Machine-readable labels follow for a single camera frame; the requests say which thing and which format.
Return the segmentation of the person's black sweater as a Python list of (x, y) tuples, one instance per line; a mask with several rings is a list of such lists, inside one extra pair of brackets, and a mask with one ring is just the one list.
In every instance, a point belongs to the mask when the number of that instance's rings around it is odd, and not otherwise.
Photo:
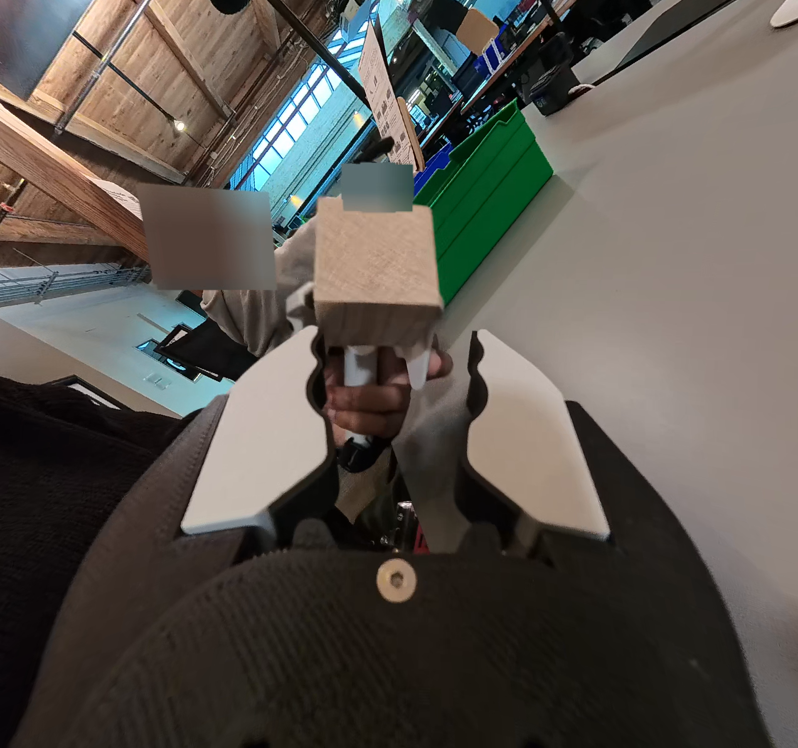
[(198, 413), (119, 410), (64, 385), (1, 379), (2, 746), (90, 545)]

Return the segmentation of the black box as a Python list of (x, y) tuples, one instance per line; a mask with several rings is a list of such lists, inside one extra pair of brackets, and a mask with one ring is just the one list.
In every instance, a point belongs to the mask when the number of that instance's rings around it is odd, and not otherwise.
[(565, 32), (549, 38), (539, 50), (544, 72), (530, 88), (528, 100), (542, 116), (551, 116), (566, 107), (575, 95), (579, 80), (571, 68), (574, 58), (571, 39)]

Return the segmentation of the green plastic bin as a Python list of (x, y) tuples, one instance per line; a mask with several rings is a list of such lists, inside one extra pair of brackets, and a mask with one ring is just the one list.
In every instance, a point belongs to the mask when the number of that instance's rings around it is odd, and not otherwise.
[(493, 115), (457, 148), (414, 197), (433, 213), (444, 305), (487, 258), (553, 168), (518, 104)]

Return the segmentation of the white desk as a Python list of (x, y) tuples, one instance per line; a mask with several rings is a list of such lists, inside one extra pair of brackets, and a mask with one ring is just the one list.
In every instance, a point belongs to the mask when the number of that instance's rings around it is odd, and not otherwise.
[(554, 176), (448, 307), (453, 375), (395, 443), (454, 548), (466, 363), (484, 329), (581, 404), (665, 499), (733, 617), (773, 743), (796, 746), (797, 54), (736, 0), (554, 116)]

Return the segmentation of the wooden cube block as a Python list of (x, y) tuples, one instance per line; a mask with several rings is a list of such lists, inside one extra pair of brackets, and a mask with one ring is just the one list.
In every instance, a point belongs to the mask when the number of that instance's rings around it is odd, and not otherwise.
[(314, 312), (328, 347), (424, 350), (444, 303), (433, 212), (346, 211), (322, 197), (315, 226)]

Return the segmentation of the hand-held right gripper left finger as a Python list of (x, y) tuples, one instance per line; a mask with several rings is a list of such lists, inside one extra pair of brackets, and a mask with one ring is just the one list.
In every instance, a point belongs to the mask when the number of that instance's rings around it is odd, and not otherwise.
[(256, 362), (227, 395), (188, 501), (188, 536), (254, 530), (267, 549), (322, 519), (338, 495), (336, 447), (322, 412), (323, 340), (307, 326)]

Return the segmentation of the blue plastic bin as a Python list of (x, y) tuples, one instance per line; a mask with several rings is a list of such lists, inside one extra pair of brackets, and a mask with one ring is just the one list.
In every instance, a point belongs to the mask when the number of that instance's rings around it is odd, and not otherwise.
[(449, 141), (446, 141), (441, 149), (432, 155), (428, 161), (425, 161), (424, 171), (414, 175), (414, 197), (418, 196), (434, 173), (444, 169), (448, 165), (449, 155), (452, 149), (453, 145)]

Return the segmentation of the person's left hand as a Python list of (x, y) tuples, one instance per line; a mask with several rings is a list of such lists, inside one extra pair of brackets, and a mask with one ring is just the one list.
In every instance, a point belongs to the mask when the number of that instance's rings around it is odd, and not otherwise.
[(323, 411), (337, 447), (351, 434), (391, 441), (401, 431), (413, 393), (406, 362), (391, 347), (381, 347), (377, 356), (377, 382), (361, 386), (344, 384), (342, 352), (325, 359)]

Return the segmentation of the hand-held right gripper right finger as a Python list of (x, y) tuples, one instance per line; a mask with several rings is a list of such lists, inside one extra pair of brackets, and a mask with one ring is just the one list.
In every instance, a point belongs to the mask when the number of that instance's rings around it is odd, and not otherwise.
[(472, 333), (461, 512), (527, 555), (544, 531), (605, 542), (611, 527), (564, 395), (486, 330)]

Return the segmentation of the paper sign board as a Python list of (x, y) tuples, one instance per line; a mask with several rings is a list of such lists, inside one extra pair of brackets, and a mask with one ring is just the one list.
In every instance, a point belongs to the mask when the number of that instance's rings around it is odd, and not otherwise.
[(414, 124), (404, 100), (395, 95), (390, 80), (379, 16), (368, 24), (357, 72), (380, 137), (390, 137), (394, 141), (388, 152), (389, 160), (409, 165), (414, 174), (423, 171), (424, 158)]

